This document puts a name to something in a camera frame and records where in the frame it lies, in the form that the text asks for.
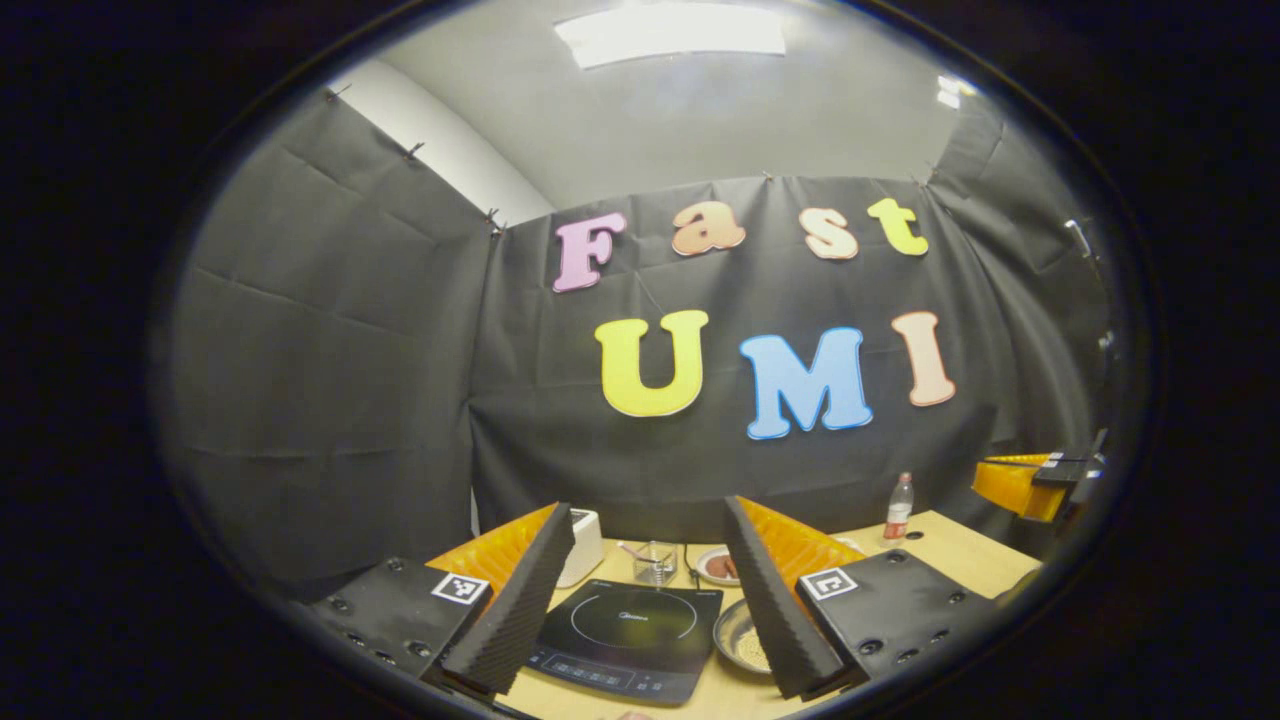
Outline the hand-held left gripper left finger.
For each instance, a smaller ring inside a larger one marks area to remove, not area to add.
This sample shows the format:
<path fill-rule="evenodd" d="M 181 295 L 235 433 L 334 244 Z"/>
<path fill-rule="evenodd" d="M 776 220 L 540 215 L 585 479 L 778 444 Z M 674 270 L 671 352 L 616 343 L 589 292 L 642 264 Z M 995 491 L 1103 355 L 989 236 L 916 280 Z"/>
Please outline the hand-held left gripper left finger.
<path fill-rule="evenodd" d="M 433 560 L 385 559 L 305 609 L 374 661 L 490 700 L 529 660 L 573 546 L 570 505 L 549 503 Z"/>

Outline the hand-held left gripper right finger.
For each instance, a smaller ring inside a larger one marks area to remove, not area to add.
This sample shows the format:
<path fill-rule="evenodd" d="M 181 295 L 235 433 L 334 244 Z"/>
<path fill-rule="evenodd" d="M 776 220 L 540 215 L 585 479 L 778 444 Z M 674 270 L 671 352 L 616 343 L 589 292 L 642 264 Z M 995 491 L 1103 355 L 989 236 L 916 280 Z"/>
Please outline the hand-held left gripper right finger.
<path fill-rule="evenodd" d="M 998 607 L 906 550 L 859 553 L 742 496 L 723 510 L 724 543 L 786 698 L 899 674 L 969 641 Z"/>

